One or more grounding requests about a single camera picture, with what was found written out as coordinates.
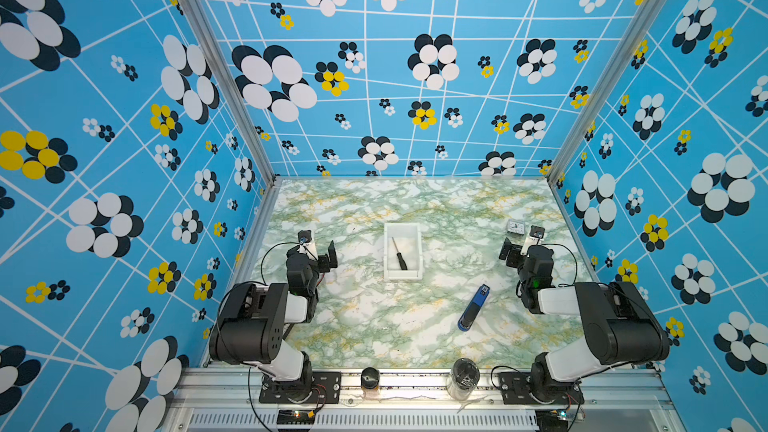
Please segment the black handled screwdriver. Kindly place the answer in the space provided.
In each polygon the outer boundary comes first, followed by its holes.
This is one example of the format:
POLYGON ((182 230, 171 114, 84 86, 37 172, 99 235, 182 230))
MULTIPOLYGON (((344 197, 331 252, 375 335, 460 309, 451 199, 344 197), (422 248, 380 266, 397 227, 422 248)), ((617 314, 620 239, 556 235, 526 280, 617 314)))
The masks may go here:
POLYGON ((397 245, 396 239, 394 237, 392 237, 391 241, 392 241, 392 245, 393 245, 393 247, 395 249, 395 254, 396 254, 396 259, 397 259, 398 265, 399 265, 401 270, 406 271, 408 269, 408 265, 407 265, 407 262, 406 262, 406 260, 405 260, 405 258, 403 256, 402 252, 400 251, 400 249, 399 249, 399 247, 397 245))

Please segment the blue black stapler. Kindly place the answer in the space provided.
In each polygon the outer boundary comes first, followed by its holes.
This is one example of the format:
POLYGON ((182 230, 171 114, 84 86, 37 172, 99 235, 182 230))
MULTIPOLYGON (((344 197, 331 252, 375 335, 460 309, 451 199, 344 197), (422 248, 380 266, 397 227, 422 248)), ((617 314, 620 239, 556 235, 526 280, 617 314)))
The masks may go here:
POLYGON ((486 284, 482 284, 477 289, 465 310, 462 312, 460 318, 458 319, 457 327, 460 331, 467 332, 471 329, 489 294, 490 287, 486 284))

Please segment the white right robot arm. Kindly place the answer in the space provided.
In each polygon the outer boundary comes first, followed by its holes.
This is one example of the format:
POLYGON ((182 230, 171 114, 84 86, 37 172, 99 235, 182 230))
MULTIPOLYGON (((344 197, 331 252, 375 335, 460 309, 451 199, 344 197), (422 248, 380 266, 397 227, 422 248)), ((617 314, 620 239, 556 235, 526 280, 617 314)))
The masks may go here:
POLYGON ((533 392, 545 396, 576 385, 614 366, 661 361, 670 353, 665 328, 631 282, 553 284, 554 252, 506 239, 500 259, 518 273, 516 294, 534 315, 580 319, 583 336, 542 352, 530 368, 533 392))

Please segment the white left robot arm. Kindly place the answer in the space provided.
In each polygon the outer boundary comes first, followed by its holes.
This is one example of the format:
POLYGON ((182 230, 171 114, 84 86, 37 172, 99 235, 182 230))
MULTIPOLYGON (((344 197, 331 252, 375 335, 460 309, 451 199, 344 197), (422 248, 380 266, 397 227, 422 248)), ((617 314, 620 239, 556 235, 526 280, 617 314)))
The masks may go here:
POLYGON ((308 242, 298 242, 287 252, 284 282, 234 285, 225 295, 211 331, 210 358, 256 367, 287 390, 310 389, 309 356, 286 342, 285 327, 312 321, 319 283, 337 266, 334 243, 317 255, 308 242))

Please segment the white plastic bin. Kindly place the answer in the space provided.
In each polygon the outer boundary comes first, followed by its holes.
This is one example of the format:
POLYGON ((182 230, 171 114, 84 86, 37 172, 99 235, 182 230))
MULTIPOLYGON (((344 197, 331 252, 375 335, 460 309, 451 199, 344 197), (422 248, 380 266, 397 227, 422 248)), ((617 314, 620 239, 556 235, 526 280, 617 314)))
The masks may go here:
POLYGON ((384 225, 384 279, 387 281, 420 281, 424 275, 421 228, 418 223, 387 222, 384 225), (391 238, 396 239, 408 269, 400 269, 391 238))

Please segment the small grey square box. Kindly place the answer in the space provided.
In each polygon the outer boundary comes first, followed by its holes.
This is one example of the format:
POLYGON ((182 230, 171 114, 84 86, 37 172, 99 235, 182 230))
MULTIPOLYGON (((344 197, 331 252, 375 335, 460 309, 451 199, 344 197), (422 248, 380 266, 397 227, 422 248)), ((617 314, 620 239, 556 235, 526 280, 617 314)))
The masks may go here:
POLYGON ((509 219, 506 222, 506 232, 514 235, 524 235, 526 233, 525 224, 509 219))

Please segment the black round cap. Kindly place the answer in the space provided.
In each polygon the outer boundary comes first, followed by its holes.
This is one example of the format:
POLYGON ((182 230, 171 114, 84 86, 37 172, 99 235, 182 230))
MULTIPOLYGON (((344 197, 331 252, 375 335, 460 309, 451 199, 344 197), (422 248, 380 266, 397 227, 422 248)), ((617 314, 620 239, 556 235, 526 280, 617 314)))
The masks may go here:
POLYGON ((379 388, 380 371, 375 367, 366 367, 360 373, 360 386, 363 390, 374 391, 379 388))

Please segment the clear plastic cup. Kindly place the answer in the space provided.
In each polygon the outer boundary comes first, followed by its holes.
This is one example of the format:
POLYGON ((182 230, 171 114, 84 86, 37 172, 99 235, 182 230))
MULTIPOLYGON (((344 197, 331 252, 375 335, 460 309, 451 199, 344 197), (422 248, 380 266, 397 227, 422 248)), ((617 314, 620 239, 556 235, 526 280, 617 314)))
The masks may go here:
POLYGON ((457 401, 466 401, 476 389, 481 373, 476 363, 469 358, 456 360, 446 381, 448 395, 457 401))

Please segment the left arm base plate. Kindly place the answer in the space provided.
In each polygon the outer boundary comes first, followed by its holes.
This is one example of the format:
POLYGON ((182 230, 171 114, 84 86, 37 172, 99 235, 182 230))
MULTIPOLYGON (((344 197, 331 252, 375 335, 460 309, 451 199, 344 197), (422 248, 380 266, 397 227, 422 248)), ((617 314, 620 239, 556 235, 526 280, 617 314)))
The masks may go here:
POLYGON ((312 372, 293 381, 275 381, 264 375, 259 392, 261 404, 337 404, 341 390, 340 372, 312 372))

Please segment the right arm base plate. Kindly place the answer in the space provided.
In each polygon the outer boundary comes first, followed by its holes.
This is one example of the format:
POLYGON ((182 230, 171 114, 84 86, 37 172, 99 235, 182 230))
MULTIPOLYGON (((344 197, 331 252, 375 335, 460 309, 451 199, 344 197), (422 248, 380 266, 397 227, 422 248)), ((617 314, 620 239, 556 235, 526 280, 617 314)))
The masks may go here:
POLYGON ((528 372, 502 371, 492 374, 492 382, 505 405, 565 408, 585 403, 583 392, 576 383, 557 382, 547 376, 532 378, 528 372))

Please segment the aluminium front rail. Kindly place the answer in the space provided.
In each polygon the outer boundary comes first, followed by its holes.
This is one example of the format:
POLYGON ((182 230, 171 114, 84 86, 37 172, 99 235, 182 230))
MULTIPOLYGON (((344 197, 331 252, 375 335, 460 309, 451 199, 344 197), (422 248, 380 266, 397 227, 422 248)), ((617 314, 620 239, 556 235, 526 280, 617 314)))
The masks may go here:
POLYGON ((261 404, 261 377, 243 368, 193 368, 182 378, 165 431, 682 431, 683 422, 653 370, 618 369, 585 379, 583 402, 507 404, 486 374, 464 401, 447 391, 445 369, 383 369, 377 390, 343 369, 333 403, 261 404))

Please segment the aluminium corner post right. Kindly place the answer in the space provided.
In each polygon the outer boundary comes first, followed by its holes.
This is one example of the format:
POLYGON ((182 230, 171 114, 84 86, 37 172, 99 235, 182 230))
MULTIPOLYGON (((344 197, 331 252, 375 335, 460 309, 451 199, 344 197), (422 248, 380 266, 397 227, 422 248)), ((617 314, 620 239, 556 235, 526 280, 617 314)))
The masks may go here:
POLYGON ((668 0, 644 0, 634 15, 622 39, 608 61, 591 93, 586 108, 580 113, 569 131, 560 151, 553 161, 553 167, 547 177, 551 188, 556 186, 557 179, 565 171, 568 164, 576 155, 587 127, 596 119, 605 100, 614 90, 618 80, 624 73, 627 63, 636 46, 645 38, 646 33, 655 22, 657 16, 668 0))

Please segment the aluminium corner post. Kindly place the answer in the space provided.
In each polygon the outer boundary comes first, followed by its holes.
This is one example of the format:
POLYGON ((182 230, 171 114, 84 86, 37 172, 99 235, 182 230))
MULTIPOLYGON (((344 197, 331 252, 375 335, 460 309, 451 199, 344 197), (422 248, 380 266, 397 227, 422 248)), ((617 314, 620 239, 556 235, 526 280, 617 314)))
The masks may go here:
POLYGON ((213 29, 204 12, 203 2, 201 0, 181 0, 181 2, 190 28, 203 50, 217 85, 229 105, 236 125, 240 129, 244 142, 253 155, 255 164, 265 182, 265 189, 269 191, 274 186, 276 175, 266 152, 259 143, 255 125, 246 110, 235 80, 228 70, 224 54, 216 41, 213 29))
POLYGON ((556 186, 557 179, 565 171, 568 164, 576 155, 587 127, 596 119, 605 100, 614 90, 618 80, 624 73, 627 63, 636 46, 645 38, 646 33, 655 22, 657 16, 668 0, 644 0, 634 15, 622 39, 608 61, 591 93, 586 108, 580 113, 569 131, 560 151, 553 161, 553 167, 547 177, 551 188, 556 186))

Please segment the aluminium corner post left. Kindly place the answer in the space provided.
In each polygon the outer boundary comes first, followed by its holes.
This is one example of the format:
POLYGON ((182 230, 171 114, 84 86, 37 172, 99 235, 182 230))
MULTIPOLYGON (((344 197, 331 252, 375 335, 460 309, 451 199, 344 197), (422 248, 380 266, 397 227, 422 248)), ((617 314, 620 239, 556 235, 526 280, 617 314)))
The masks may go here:
POLYGON ((203 2, 201 0, 181 0, 181 2, 190 28, 203 50, 217 85, 229 105, 236 125, 240 129, 244 142, 253 155, 255 164, 265 182, 265 189, 269 191, 274 186, 276 175, 266 152, 259 143, 255 125, 246 110, 235 80, 228 70, 224 54, 216 41, 213 29, 204 12, 203 2))

